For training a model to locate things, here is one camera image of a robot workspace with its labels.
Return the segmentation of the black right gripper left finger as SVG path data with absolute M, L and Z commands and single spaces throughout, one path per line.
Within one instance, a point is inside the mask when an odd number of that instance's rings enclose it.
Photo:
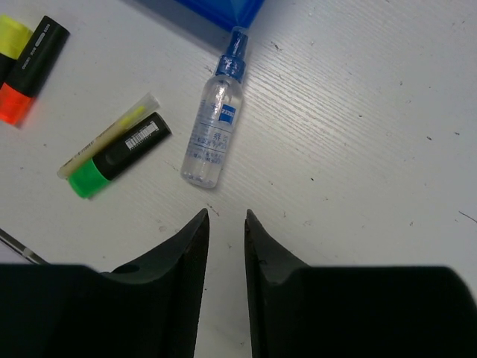
M 110 272 L 1 266 L 3 357 L 193 357 L 209 249 L 201 210 Z

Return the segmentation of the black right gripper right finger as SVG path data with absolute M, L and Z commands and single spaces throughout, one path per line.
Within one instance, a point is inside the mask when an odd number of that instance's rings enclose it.
M 310 266 L 244 223 L 254 357 L 474 357 L 476 303 L 443 266 Z

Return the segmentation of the clear spray bottle blue cap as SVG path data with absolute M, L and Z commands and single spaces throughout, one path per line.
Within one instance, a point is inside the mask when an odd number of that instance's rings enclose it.
M 234 27 L 213 76 L 206 82 L 180 170 L 182 178 L 203 188 L 218 183 L 243 102 L 247 68 L 247 29 Z

